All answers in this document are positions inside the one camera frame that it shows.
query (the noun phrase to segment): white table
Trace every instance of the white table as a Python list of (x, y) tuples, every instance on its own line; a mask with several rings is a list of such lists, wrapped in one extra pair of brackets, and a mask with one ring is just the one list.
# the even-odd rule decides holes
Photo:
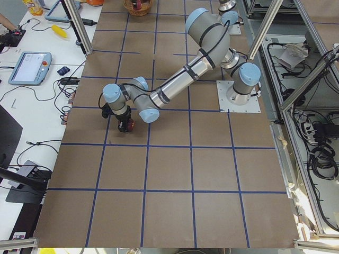
[[(51, 7), (55, 0), (45, 0), (46, 7)], [(101, 7), (92, 7), (88, 4), (82, 4), (80, 15), (83, 18), (98, 21), (101, 12)], [(52, 24), (60, 27), (68, 27), (69, 23), (50, 22), (44, 19), (43, 16), (32, 16), (26, 13), (21, 24), (28, 19), (36, 18), (41, 21), (41, 24), (36, 26), (36, 29), (43, 29)], [(26, 29), (26, 34), (19, 43), (17, 48), (10, 48), (8, 52), (0, 54), (0, 66), (15, 66), (16, 62), (23, 51), (45, 51), (51, 52), (53, 60), (47, 76), (40, 86), (30, 86), (33, 88), (40, 99), (53, 97), (53, 83), (60, 79), (61, 76), (57, 73), (62, 66), (68, 66), (70, 72), (65, 76), (70, 75), (73, 71), (85, 60), (85, 56), (79, 46), (75, 44), (76, 36), (72, 28), (67, 30), (68, 39), (63, 39), (56, 35), (51, 29), (43, 32), (33, 31), (31, 27), (35, 24), (32, 20), (23, 28)], [(86, 30), (90, 40), (92, 40), (95, 26), (86, 26)], [(80, 67), (73, 77), (80, 77), (83, 71), (83, 66)], [(8, 90), (15, 86), (8, 84), (8, 79), (12, 73), (11, 69), (0, 69), (0, 98)], [(60, 92), (55, 84), (56, 93)], [(16, 164), (17, 156), (26, 148), (29, 147), (26, 141), (44, 141), (44, 140), (61, 140), (65, 126), (61, 125), (60, 112), (57, 111), (53, 104), (54, 100), (46, 102), (38, 102), (33, 94), (33, 91), (18, 88), (17, 90), (7, 94), (0, 104), (17, 120), (23, 127), (22, 136), (19, 145), (11, 164)], [(57, 100), (57, 106), (61, 108), (67, 105), (68, 99), (61, 94)], [(50, 143), (57, 150), (60, 147), (60, 142)], [(20, 163), (24, 163), (27, 159), (46, 166), (53, 170), (57, 154), (48, 147), (34, 147), (28, 150), (21, 158)], [(10, 188), (7, 180), (3, 180), (1, 186)], [(14, 224), (20, 213), (23, 204), (7, 203), (5, 201), (8, 190), (0, 188), (0, 240), (8, 240), (13, 230)]]

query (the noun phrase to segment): yellow bottle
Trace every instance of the yellow bottle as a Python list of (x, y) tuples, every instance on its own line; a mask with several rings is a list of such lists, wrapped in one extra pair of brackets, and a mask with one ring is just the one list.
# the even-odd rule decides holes
[(28, 11), (34, 16), (41, 16), (43, 9), (39, 4), (38, 0), (22, 0), (27, 6)]

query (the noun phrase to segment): metal post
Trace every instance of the metal post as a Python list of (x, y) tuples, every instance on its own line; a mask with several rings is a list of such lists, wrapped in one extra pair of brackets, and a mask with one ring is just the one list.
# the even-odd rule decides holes
[(38, 238), (17, 239), (0, 241), (0, 251), (38, 246)]
[(326, 61), (321, 61), (317, 68), (315, 68), (304, 80), (304, 83), (297, 88), (287, 99), (281, 104), (281, 110), (287, 111), (295, 100), (307, 89), (309, 84), (323, 71), (324, 67), (327, 65)]
[(270, 26), (271, 26), (271, 24), (274, 20), (274, 17), (276, 16), (276, 14), (277, 14), (277, 12), (280, 8), (280, 5), (282, 4), (282, 1), (283, 0), (273, 0), (272, 1), (271, 5), (270, 5), (265, 17), (264, 17), (263, 22), (260, 25), (258, 34), (254, 38), (252, 46), (251, 46), (251, 48), (248, 52), (249, 60), (254, 59), (255, 54), (257, 53), (265, 35), (267, 34), (267, 31), (269, 30), (269, 28), (270, 28)]
[(83, 53), (86, 55), (92, 54), (93, 47), (74, 0), (61, 0), (61, 3), (73, 27), (78, 42), (81, 45)]

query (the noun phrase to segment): black plug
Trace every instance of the black plug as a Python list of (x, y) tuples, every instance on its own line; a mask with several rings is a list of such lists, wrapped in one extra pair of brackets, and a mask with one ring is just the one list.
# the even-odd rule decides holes
[(82, 19), (84, 25), (89, 25), (89, 26), (92, 26), (92, 25), (96, 25), (97, 22), (93, 21), (93, 20), (88, 20), (88, 19)]

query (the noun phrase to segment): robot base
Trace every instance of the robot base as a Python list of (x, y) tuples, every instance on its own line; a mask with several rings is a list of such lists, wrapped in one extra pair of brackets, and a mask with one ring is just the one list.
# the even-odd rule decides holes
[(221, 112), (237, 112), (237, 113), (261, 113), (258, 98), (256, 96), (250, 97), (245, 105), (235, 105), (226, 96), (227, 91), (232, 87), (233, 81), (231, 80), (218, 80), (217, 89), (219, 97), (219, 107)]

